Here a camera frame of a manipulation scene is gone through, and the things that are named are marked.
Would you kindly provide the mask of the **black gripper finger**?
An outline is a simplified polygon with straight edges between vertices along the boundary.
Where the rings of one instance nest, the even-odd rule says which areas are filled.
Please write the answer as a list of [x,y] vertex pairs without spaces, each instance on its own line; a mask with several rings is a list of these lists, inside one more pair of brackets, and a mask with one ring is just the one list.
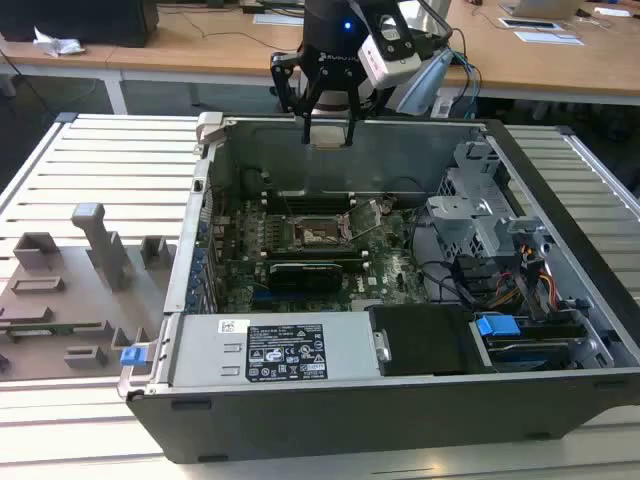
[[310,56],[305,49],[295,53],[274,52],[271,55],[271,75],[280,105],[285,113],[292,113],[303,120],[302,143],[310,143],[312,111],[315,107],[320,90],[318,83],[311,83],[305,93],[298,95],[290,85],[290,79],[296,67],[303,73],[310,65]]
[[360,90],[367,89],[369,79],[366,75],[346,74],[344,76],[344,87],[348,99],[348,125],[345,137],[345,146],[353,144],[353,137],[356,124],[365,117],[366,108]]

